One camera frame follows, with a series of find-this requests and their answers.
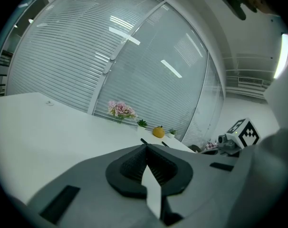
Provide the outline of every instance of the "white table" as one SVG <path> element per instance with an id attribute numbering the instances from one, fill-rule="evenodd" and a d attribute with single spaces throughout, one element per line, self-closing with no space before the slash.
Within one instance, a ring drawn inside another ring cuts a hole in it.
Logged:
<path id="1" fill-rule="evenodd" d="M 27 203 L 73 165 L 122 148 L 148 143 L 189 151 L 181 142 L 91 116 L 40 93 L 0 97 L 0 182 Z"/>

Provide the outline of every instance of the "small object on table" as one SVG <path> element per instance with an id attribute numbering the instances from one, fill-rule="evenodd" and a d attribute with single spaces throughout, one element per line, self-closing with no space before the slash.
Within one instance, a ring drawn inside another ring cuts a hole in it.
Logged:
<path id="1" fill-rule="evenodd" d="M 164 143 L 163 141 L 161 142 L 165 147 L 168 147 L 169 148 L 169 146 L 166 144 L 166 143 Z"/>
<path id="2" fill-rule="evenodd" d="M 143 143 L 145 143 L 145 144 L 147 143 L 144 139 L 141 139 L 141 141 L 142 141 Z"/>
<path id="3" fill-rule="evenodd" d="M 121 123 L 125 118 L 137 118 L 138 115 L 134 109 L 126 105 L 125 102 L 109 101 L 108 102 L 108 113 L 111 114 L 116 120 Z"/>
<path id="4" fill-rule="evenodd" d="M 215 149 L 218 147 L 218 144 L 216 142 L 207 142 L 206 145 L 205 145 L 205 151 L 206 150 L 212 150 L 212 149 Z"/>
<path id="5" fill-rule="evenodd" d="M 53 106 L 54 103 L 52 103 L 51 101 L 47 101 L 47 102 L 46 102 L 46 105 L 48 105 L 48 106 Z"/>
<path id="6" fill-rule="evenodd" d="M 137 123 L 138 123 L 137 131 L 140 133 L 143 133 L 143 131 L 147 127 L 147 122 L 142 119 L 142 120 L 137 121 Z"/>
<path id="7" fill-rule="evenodd" d="M 168 137 L 173 139 L 176 133 L 177 133 L 177 130 L 174 130 L 173 128 L 171 128 L 169 130 Z"/>
<path id="8" fill-rule="evenodd" d="M 165 131 L 164 131 L 163 127 L 162 126 L 161 127 L 155 127 L 153 129 L 153 135 L 156 136 L 157 138 L 162 139 L 165 135 Z"/>
<path id="9" fill-rule="evenodd" d="M 188 146 L 188 148 L 190 148 L 192 151 L 194 151 L 195 153 L 200 153 L 202 150 L 195 144 L 192 144 L 191 146 Z"/>

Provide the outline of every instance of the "small potted plant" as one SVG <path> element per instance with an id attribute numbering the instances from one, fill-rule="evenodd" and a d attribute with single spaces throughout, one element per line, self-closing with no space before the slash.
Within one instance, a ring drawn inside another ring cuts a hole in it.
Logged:
<path id="1" fill-rule="evenodd" d="M 176 134 L 177 130 L 174 130 L 173 128 L 171 128 L 169 130 L 169 134 L 168 134 L 168 137 L 173 139 L 174 138 L 174 135 Z"/>
<path id="2" fill-rule="evenodd" d="M 147 122 L 142 119 L 142 120 L 137 121 L 137 123 L 138 123 L 137 131 L 143 132 L 147 127 Z"/>

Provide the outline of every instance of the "white ceiling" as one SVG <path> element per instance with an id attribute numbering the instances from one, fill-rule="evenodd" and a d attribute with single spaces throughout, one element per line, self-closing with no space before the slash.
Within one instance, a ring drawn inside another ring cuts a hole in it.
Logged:
<path id="1" fill-rule="evenodd" d="M 287 32 L 282 20 L 260 11 L 253 13 L 242 5 L 247 16 L 242 21 L 222 0 L 196 3 L 219 44 L 227 75 L 272 80 L 280 55 L 281 33 Z"/>

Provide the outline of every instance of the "ceiling light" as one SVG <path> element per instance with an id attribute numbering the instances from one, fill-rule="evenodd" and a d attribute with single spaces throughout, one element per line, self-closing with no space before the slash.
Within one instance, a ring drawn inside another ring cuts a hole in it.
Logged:
<path id="1" fill-rule="evenodd" d="M 118 30 L 118 29 L 109 27 L 109 31 L 110 31 L 110 32 L 113 32 L 113 33 L 115 33 L 115 34 L 117 34 L 117 35 L 120 35 L 120 36 L 122 36 L 122 37 L 124 37 L 124 38 L 126 38 L 126 39 L 128 39 L 128 40 L 130 40 L 130 41 L 132 41 L 132 42 L 134 42 L 134 43 L 137 44 L 137 45 L 140 44 L 140 41 L 138 41 L 137 39 L 133 38 L 133 37 L 130 36 L 130 35 L 127 35 L 125 32 L 122 32 L 122 31 L 120 31 L 120 30 Z"/>
<path id="2" fill-rule="evenodd" d="M 165 60 L 161 61 L 165 66 L 167 66 L 178 78 L 182 78 L 182 76 Z"/>
<path id="3" fill-rule="evenodd" d="M 281 35 L 281 51 L 274 78 L 278 78 L 286 67 L 288 58 L 288 34 Z"/>

